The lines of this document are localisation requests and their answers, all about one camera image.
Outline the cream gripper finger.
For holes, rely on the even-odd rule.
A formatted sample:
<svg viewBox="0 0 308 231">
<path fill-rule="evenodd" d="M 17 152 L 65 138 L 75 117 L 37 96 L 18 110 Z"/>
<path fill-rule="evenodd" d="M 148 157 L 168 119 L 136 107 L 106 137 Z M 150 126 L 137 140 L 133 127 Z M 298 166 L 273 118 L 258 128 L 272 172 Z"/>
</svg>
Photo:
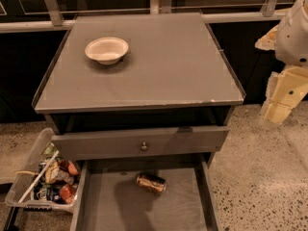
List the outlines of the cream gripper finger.
<svg viewBox="0 0 308 231">
<path fill-rule="evenodd" d="M 277 34 L 278 26 L 271 28 L 265 35 L 259 38 L 255 47 L 260 50 L 270 51 L 275 49 L 275 39 Z"/>
<path fill-rule="evenodd" d="M 265 120 L 274 124 L 282 124 L 292 109 L 279 103 L 270 103 L 264 115 Z"/>
</svg>

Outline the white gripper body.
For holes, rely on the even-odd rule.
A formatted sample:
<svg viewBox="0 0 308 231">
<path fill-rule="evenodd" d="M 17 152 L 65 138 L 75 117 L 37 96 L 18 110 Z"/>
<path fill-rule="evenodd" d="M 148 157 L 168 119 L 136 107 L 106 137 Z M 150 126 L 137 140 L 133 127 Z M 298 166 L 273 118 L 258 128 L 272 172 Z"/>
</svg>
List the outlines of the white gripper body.
<svg viewBox="0 0 308 231">
<path fill-rule="evenodd" d="M 308 93 L 308 69 L 293 66 L 278 75 L 274 93 L 270 99 L 288 109 L 293 109 Z"/>
</svg>

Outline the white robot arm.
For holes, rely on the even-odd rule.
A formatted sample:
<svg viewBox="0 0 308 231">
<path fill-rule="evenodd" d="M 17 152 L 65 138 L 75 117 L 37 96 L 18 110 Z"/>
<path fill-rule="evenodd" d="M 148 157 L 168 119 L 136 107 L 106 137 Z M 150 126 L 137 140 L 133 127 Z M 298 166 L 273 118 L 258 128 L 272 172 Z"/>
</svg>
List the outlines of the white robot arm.
<svg viewBox="0 0 308 231">
<path fill-rule="evenodd" d="M 308 93 L 308 0 L 296 0 L 255 47 L 273 50 L 275 58 L 285 64 L 280 73 L 269 77 L 264 110 L 264 120 L 281 124 Z"/>
</svg>

